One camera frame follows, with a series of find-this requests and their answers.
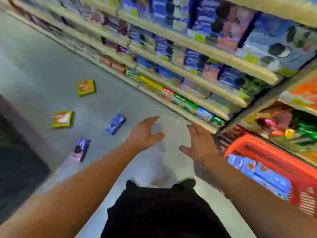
floor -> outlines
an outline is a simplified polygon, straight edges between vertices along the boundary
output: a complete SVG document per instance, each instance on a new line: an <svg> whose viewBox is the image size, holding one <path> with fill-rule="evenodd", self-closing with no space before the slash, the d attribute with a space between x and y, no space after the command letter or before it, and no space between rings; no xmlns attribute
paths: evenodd
<svg viewBox="0 0 317 238"><path fill-rule="evenodd" d="M158 180L159 186L168 187L188 176L196 177L196 192L233 238L255 237L232 203L197 177L202 168L178 150L179 145L191 143L187 120L2 11L0 20L0 111L53 171L39 193L121 144L141 120L160 115L152 132L165 132L165 139L128 165L77 237L100 236L106 209L127 179L133 178L140 186ZM75 84L87 79L95 80L97 92L80 98ZM75 112L73 127L52 130L54 112L66 110ZM105 127L117 113L127 121L111 136ZM69 159L79 138L92 140L83 163Z"/></svg>

hand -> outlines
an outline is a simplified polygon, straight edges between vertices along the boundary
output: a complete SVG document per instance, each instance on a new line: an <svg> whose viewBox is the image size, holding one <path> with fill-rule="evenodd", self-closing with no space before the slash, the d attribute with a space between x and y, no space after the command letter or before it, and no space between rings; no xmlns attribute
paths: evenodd
<svg viewBox="0 0 317 238"><path fill-rule="evenodd" d="M205 165L207 160L220 157L214 140L207 130L197 124L187 125L191 135L191 148L180 146L179 150L191 157L194 161Z"/></svg>
<svg viewBox="0 0 317 238"><path fill-rule="evenodd" d="M159 116L155 116L138 123L137 127L132 129L126 143L130 144L133 148L136 148L138 152L141 152L148 149L153 144L160 142L165 137L164 133L161 132L156 135L151 134L151 127L158 119Z"/></svg>

person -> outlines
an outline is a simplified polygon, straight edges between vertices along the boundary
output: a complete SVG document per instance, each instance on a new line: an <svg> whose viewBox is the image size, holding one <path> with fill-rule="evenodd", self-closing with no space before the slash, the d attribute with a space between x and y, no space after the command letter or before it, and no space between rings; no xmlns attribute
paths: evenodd
<svg viewBox="0 0 317 238"><path fill-rule="evenodd" d="M164 138L151 134L159 117L137 124L127 140L101 159L31 197L0 226L3 238L71 238L88 221L111 187L140 152ZM316 237L317 221L232 167L218 154L212 136L188 125L192 146L181 152L203 165L258 238ZM137 187L132 181L113 207L101 237L230 237L187 179L171 189Z"/></svg>

black shirt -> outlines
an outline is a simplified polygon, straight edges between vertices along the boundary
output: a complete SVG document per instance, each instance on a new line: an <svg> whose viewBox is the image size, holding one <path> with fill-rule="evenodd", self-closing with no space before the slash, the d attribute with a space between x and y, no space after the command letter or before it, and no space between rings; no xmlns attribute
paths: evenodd
<svg viewBox="0 0 317 238"><path fill-rule="evenodd" d="M195 190L127 188L113 207L101 238L230 237L208 203Z"/></svg>

shoe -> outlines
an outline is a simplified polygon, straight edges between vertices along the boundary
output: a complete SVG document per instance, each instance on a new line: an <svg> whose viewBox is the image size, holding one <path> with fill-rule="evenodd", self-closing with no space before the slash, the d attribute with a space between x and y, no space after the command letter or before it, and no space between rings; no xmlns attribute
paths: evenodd
<svg viewBox="0 0 317 238"><path fill-rule="evenodd" d="M196 185L194 177L187 177L179 182L184 189L193 189Z"/></svg>
<svg viewBox="0 0 317 238"><path fill-rule="evenodd" d="M130 179L125 183L125 188L126 189L135 189L137 188L137 184L134 182L134 180Z"/></svg>

